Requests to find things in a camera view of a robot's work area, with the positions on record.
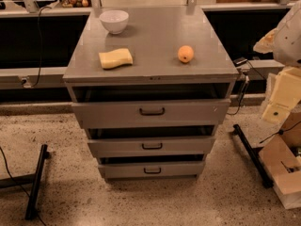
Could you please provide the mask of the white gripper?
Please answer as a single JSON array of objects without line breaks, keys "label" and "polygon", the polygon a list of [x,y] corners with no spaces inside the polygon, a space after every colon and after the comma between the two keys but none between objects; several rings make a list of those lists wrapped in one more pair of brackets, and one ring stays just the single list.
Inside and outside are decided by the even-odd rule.
[{"label": "white gripper", "polygon": [[[272,53],[275,49],[274,40],[277,29],[265,34],[253,46],[257,53]],[[301,69],[286,67],[276,75],[276,82],[267,107],[261,118],[270,123],[283,123],[290,115],[290,111],[301,100]]]}]

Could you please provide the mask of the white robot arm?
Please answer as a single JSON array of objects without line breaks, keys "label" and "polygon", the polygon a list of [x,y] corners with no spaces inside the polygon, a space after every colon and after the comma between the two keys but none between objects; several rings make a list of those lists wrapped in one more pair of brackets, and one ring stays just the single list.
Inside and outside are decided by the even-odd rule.
[{"label": "white robot arm", "polygon": [[273,53],[284,69],[275,76],[262,118],[271,123],[285,121],[301,101],[301,1],[297,1],[278,23],[253,47],[258,53]]}]

